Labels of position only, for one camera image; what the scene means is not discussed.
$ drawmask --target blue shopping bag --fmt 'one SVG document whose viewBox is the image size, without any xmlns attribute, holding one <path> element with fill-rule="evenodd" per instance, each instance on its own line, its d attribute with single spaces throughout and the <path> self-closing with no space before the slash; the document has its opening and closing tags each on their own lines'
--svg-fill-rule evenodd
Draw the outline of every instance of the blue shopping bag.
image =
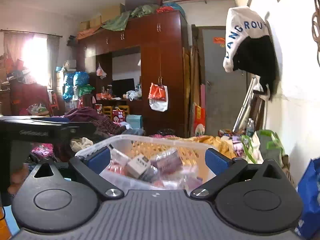
<svg viewBox="0 0 320 240">
<path fill-rule="evenodd" d="M 320 158 L 310 161 L 298 184 L 298 193 L 303 212 L 295 232 L 308 240 L 320 230 Z"/>
</svg>

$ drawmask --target wooden chair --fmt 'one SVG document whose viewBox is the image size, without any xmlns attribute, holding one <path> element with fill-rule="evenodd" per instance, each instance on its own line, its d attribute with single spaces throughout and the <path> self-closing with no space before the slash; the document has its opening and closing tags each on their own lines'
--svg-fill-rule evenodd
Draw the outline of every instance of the wooden chair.
<svg viewBox="0 0 320 240">
<path fill-rule="evenodd" d="M 130 107 L 129 106 L 118 106 L 120 110 L 124 110 L 125 116 L 130 114 Z"/>
<path fill-rule="evenodd" d="M 103 114 L 109 116 L 110 120 L 112 120 L 112 110 L 113 110 L 113 106 L 103 106 L 102 107 Z"/>
</svg>

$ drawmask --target small white box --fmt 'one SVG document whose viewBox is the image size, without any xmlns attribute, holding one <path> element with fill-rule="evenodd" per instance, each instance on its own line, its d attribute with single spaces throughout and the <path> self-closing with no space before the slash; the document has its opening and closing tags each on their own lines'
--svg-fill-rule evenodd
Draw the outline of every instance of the small white box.
<svg viewBox="0 0 320 240">
<path fill-rule="evenodd" d="M 128 162 L 126 169 L 132 177 L 138 179 L 150 166 L 148 158 L 139 154 Z"/>
</svg>

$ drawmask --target blue rubber pad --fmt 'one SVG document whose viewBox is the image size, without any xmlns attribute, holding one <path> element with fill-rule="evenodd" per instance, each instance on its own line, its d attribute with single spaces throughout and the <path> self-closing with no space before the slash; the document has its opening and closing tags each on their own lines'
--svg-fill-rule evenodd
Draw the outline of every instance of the blue rubber pad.
<svg viewBox="0 0 320 240">
<path fill-rule="evenodd" d="M 209 148 L 205 152 L 205 164 L 214 174 L 219 175 L 230 167 L 232 160 L 215 149 Z"/>
</svg>

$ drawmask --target metal screw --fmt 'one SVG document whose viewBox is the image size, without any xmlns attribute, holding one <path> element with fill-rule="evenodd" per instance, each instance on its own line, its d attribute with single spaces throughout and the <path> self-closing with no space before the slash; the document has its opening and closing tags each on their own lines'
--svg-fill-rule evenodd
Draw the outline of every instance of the metal screw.
<svg viewBox="0 0 320 240">
<path fill-rule="evenodd" d="M 205 188 L 197 188 L 193 191 L 192 194 L 197 197 L 205 197 L 205 196 L 209 195 L 209 191 L 206 190 Z"/>
<path fill-rule="evenodd" d="M 111 188 L 106 191 L 106 195 L 108 197 L 119 197 L 121 195 L 121 191 L 117 188 Z"/>
</svg>

